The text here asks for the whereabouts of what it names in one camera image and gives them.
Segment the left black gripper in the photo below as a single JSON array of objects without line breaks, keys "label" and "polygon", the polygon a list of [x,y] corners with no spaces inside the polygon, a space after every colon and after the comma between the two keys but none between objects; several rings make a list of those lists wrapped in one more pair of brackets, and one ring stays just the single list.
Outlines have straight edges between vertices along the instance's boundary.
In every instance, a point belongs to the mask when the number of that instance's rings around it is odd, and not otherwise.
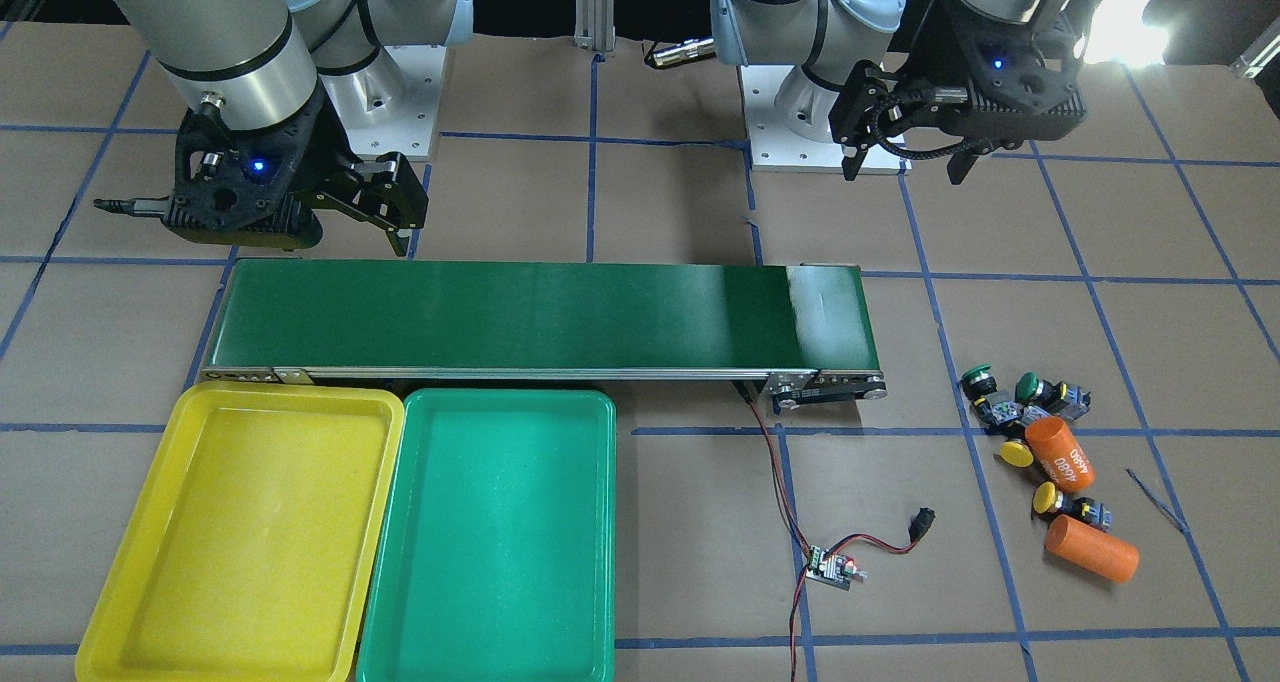
[{"label": "left black gripper", "polygon": [[[1085,120],[1076,75],[1078,35],[1064,9],[1068,0],[1032,0],[1030,20],[984,15],[965,0],[932,0],[905,67],[897,99],[915,125],[948,136],[1020,145],[1062,139]],[[878,143],[881,102],[891,97],[878,63],[861,59],[829,113],[829,131],[841,145],[844,180],[856,180]],[[947,177],[961,186],[986,145],[951,154]]]}]

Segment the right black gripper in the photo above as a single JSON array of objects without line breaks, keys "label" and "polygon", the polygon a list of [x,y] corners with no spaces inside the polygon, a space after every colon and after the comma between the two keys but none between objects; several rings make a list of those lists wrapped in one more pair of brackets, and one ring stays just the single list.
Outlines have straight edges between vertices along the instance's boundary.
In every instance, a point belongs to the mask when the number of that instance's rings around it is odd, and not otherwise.
[{"label": "right black gripper", "polygon": [[346,132],[324,88],[265,129],[232,131],[221,114],[204,102],[180,123],[161,218],[169,232],[200,244],[307,250],[323,239],[312,209],[333,209],[379,226],[397,257],[407,257],[428,212],[426,189],[404,154],[344,159]]}]

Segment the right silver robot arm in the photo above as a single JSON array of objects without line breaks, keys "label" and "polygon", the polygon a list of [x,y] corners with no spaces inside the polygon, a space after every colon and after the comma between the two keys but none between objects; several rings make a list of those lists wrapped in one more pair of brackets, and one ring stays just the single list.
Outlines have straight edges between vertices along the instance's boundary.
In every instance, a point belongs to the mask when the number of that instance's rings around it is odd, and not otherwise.
[{"label": "right silver robot arm", "polygon": [[96,200],[198,244],[310,250],[319,211],[406,257],[429,198],[424,81],[394,49],[474,35],[474,0],[114,0],[187,109],[165,196]]}]

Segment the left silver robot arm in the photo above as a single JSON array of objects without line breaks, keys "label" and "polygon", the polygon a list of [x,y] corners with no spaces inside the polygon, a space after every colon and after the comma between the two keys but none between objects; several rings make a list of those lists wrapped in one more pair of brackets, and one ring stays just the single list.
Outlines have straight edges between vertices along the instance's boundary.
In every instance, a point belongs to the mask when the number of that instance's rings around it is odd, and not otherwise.
[{"label": "left silver robot arm", "polygon": [[1078,75],[1102,0],[710,0],[721,61],[788,68],[776,105],[796,136],[943,157],[959,186],[983,155],[1057,141],[1088,111]]}]

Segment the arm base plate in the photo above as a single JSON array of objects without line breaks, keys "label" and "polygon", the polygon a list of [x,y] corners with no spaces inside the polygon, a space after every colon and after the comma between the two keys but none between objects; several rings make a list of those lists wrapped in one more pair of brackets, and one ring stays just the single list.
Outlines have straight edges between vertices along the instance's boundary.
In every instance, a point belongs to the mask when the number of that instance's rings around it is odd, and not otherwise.
[{"label": "arm base plate", "polygon": [[436,139],[449,49],[384,49],[364,70],[320,75],[355,154],[428,163]]},{"label": "arm base plate", "polygon": [[841,175],[845,154],[829,125],[837,91],[797,64],[751,64],[739,77],[754,170]]}]

